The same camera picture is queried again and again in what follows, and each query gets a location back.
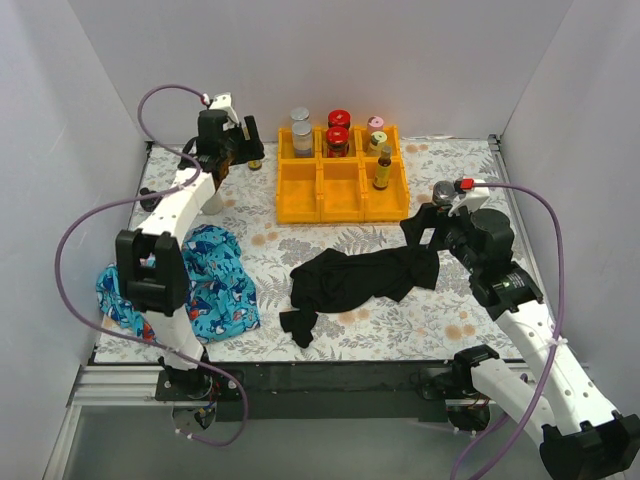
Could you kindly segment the blue-label spice jar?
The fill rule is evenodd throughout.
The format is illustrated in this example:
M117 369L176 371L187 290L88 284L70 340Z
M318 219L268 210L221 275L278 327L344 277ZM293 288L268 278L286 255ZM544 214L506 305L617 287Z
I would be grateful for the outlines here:
M297 121L292 124L292 144L294 155L309 158L313 150L313 129L309 121Z
M295 107L289 115L292 123L305 122L309 120L310 111L306 107Z

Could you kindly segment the red-lid sauce jar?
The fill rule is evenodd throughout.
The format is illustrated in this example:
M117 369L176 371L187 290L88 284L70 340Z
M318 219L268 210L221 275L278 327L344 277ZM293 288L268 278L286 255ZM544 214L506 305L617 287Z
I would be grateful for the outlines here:
M325 134L326 156L346 157L349 151L349 130L342 126L329 127Z
M329 128L341 127L349 130L351 127L351 115L347 110L334 109L327 115L327 124Z

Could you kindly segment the yellow-lid spice shaker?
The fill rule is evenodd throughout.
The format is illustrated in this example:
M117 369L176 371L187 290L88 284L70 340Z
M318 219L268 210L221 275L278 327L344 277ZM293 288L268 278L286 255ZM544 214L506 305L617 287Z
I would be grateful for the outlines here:
M369 143L366 149L366 155L369 157L379 157L383 147L388 140L384 131L374 131L370 134Z

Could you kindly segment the pink-lid spice shaker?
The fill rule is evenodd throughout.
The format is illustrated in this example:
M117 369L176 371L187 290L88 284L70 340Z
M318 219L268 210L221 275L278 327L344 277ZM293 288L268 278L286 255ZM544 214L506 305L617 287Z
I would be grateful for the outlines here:
M380 116L371 116L367 120L367 131L368 134L371 135L375 132L380 132L384 130L385 122L384 119Z

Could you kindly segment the small yellow-label sauce bottle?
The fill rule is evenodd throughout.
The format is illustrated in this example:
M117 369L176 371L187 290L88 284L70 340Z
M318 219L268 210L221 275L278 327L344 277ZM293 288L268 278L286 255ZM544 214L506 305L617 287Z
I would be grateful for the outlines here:
M262 168L262 161L261 160L252 160L248 162L248 168L252 171L257 171L260 170Z

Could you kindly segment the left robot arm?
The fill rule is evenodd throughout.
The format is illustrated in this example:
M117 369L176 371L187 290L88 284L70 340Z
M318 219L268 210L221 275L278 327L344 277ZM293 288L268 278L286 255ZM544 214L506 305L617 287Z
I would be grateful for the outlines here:
M197 365L206 354L187 313L190 281L181 247L229 167L264 158L252 115L235 123L225 109L205 109L197 128L198 135L187 144L196 148L195 156L180 160L172 183L180 190L165 194L137 229L123 230L115 240L120 293L144 314L156 341L167 347L159 363L170 385L193 400L211 392L213 377Z

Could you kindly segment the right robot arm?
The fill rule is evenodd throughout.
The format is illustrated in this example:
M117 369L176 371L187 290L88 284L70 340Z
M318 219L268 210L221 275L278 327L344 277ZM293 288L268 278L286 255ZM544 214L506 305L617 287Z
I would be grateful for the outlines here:
M526 384L487 346L455 356L454 389L480 393L538 447L554 479L603 479L627 470L639 451L639 418L622 415L595 386L555 323L531 276L512 259L514 232L502 212L424 204L400 223L408 245L425 230L429 248L448 251L469 272L473 297L506 334L537 381Z

